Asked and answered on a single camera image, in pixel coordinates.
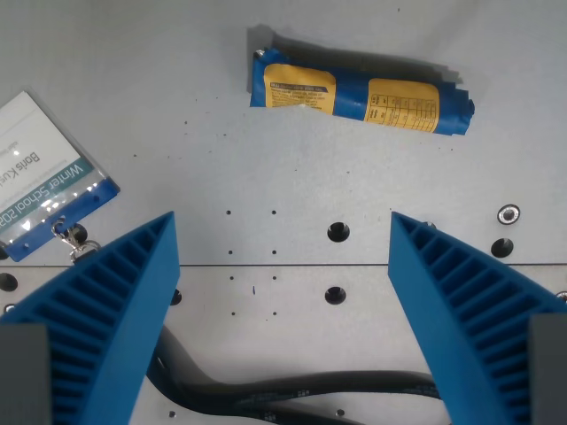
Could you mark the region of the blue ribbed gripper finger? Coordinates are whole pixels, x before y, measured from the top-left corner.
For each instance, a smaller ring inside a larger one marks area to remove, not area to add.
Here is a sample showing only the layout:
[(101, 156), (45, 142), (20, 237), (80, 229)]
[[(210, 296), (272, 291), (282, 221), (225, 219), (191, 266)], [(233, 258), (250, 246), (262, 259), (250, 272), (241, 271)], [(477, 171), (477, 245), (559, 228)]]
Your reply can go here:
[(454, 424), (532, 419), (528, 323), (565, 313), (549, 290), (499, 260), (399, 212), (388, 276)]
[(168, 212), (2, 315), (3, 324), (46, 327), (53, 423), (128, 423), (179, 278), (175, 215)]

